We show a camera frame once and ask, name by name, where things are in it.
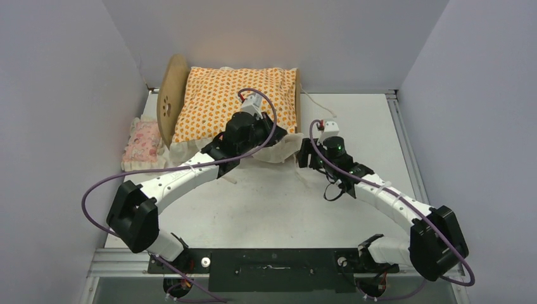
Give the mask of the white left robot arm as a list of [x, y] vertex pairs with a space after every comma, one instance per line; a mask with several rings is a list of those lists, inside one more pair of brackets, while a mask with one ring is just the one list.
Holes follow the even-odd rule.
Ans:
[[106, 222], [131, 252], [158, 255], [172, 272], [182, 272], [189, 263], [184, 251], [187, 246], [160, 228], [160, 214], [189, 191], [229, 173], [242, 156], [249, 156], [256, 148], [271, 147], [286, 135], [287, 131], [265, 112], [237, 112], [224, 131], [181, 166], [140, 184], [130, 180], [121, 184]]

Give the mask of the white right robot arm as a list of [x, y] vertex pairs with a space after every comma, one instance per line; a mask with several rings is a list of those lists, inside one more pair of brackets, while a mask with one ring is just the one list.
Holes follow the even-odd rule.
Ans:
[[405, 237], [375, 234], [358, 245], [358, 263], [366, 271], [384, 266], [413, 267], [428, 281], [448, 280], [449, 271], [469, 255], [457, 217], [447, 206], [432, 207], [411, 198], [371, 168], [355, 162], [342, 137], [322, 144], [304, 138], [297, 153], [300, 168], [325, 175], [330, 185], [383, 213], [406, 233]]

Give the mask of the orange patterned bed cushion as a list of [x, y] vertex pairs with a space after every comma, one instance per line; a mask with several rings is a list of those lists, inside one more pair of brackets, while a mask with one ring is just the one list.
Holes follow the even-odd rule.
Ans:
[[280, 163], [293, 156], [303, 139], [296, 112], [297, 76], [297, 68], [192, 68], [169, 148], [171, 162], [180, 164], [190, 159], [222, 132], [231, 116], [241, 109], [240, 98], [251, 95], [252, 89], [268, 97], [262, 102], [262, 111], [287, 131], [283, 140], [261, 149], [253, 157], [262, 162]]

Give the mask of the wooden pet bed frame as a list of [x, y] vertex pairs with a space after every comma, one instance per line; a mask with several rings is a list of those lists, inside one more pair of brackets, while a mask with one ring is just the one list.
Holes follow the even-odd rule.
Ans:
[[[175, 133], [175, 124], [178, 116], [184, 106], [184, 97], [186, 94], [186, 83], [191, 69], [181, 54], [173, 55], [167, 65], [166, 71], [161, 82], [157, 99], [157, 120], [161, 136], [167, 147], [170, 147], [172, 137]], [[297, 76], [296, 96], [298, 98], [298, 130], [300, 131], [300, 71]]]

